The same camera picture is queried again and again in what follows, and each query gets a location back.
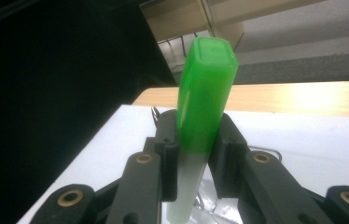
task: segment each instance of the black object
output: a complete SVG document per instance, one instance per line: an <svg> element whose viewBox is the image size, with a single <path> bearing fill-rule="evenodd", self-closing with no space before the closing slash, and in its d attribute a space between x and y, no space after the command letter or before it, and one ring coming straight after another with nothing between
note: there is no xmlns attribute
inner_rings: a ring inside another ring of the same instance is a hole
<svg viewBox="0 0 349 224"><path fill-rule="evenodd" d="M177 155L178 147L174 146L178 143L174 122L175 110L162 113L156 137L149 137L144 151L129 158L121 180L98 190L95 196L90 195L98 203L84 207L84 213L88 214L87 211L97 207L99 215L89 223L161 223L163 192L166 191L166 197L171 199L175 195L169 192L176 192L176 178L171 179L176 176L176 170L163 165L171 163L169 167L172 167L176 164L173 156ZM245 224L349 223L348 186L330 188L326 199L322 200L322 197L300 186L273 155L250 151L228 115L223 116L212 156L214 158L210 158L209 166L217 195L219 198L239 199L238 210ZM174 185L169 188L168 183L173 181ZM60 197L57 192L52 195ZM46 220L49 215L47 210L56 213L51 209L51 201L49 198L40 207L33 224ZM52 223L56 221L56 217L49 217ZM72 223L82 223L79 222L80 217L76 218Z"/></svg>
<svg viewBox="0 0 349 224"><path fill-rule="evenodd" d="M141 1L0 0L0 223L15 223L122 104L175 81Z"/></svg>

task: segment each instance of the green cap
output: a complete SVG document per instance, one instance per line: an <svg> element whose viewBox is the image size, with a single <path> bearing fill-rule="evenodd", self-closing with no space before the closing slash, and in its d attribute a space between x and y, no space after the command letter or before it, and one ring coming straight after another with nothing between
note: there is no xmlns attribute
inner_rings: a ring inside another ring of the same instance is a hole
<svg viewBox="0 0 349 224"><path fill-rule="evenodd" d="M228 41L213 37L193 40L177 103L176 126L184 150L212 150L237 69Z"/></svg>

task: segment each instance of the gray floor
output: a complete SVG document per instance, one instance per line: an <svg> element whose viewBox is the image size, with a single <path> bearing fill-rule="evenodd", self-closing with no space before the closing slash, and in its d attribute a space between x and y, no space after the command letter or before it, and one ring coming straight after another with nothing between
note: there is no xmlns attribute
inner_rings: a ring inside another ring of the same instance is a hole
<svg viewBox="0 0 349 224"><path fill-rule="evenodd" d="M184 36L186 53L193 38ZM185 61L181 39L160 47L179 81ZM234 84L349 80L349 1L328 0L244 21L234 52L240 63Z"/></svg>

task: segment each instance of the marker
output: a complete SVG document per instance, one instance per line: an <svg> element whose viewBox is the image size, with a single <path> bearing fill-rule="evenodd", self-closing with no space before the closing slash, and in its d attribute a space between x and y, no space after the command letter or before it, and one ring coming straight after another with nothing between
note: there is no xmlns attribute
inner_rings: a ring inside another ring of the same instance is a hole
<svg viewBox="0 0 349 224"><path fill-rule="evenodd" d="M193 40L177 102L181 148L177 199L168 204L167 212L172 224L189 220L237 69L238 61L228 41L213 37Z"/></svg>

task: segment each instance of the green marker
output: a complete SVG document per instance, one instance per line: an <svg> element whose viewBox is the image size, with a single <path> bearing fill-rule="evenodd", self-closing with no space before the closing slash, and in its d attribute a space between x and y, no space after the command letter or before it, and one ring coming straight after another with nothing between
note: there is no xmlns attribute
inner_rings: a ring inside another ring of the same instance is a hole
<svg viewBox="0 0 349 224"><path fill-rule="evenodd" d="M228 41L199 37L192 42L177 103L181 149L177 200L169 203L167 213L172 224L189 220L237 69Z"/></svg>

